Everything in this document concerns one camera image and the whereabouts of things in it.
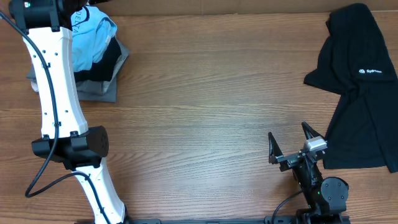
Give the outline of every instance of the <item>black cloth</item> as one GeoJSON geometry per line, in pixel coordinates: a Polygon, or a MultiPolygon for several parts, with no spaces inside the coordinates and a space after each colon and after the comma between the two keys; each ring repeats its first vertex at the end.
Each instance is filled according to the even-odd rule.
{"type": "Polygon", "coordinates": [[[81,82],[91,80],[94,82],[110,82],[113,77],[113,70],[122,55],[120,46],[115,37],[111,39],[106,48],[102,59],[98,63],[93,63],[90,70],[75,72],[75,81],[81,82]]]}
{"type": "Polygon", "coordinates": [[[388,166],[398,171],[398,81],[370,10],[330,14],[330,36],[304,83],[341,95],[325,138],[326,169],[388,166]]]}

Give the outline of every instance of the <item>gray cloth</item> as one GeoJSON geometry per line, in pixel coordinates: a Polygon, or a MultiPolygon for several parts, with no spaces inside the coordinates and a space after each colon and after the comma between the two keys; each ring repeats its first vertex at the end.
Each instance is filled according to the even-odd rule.
{"type": "MultiPolygon", "coordinates": [[[[104,101],[115,103],[116,102],[116,93],[117,93],[117,75],[120,69],[122,68],[124,62],[128,58],[130,54],[130,50],[123,46],[119,40],[117,40],[120,49],[121,55],[116,62],[113,71],[113,77],[110,82],[93,82],[91,80],[86,80],[83,82],[76,83],[77,95],[79,100],[88,100],[88,101],[104,101]]],[[[36,74],[34,67],[31,68],[30,72],[27,75],[27,78],[37,83],[36,74]]]]}

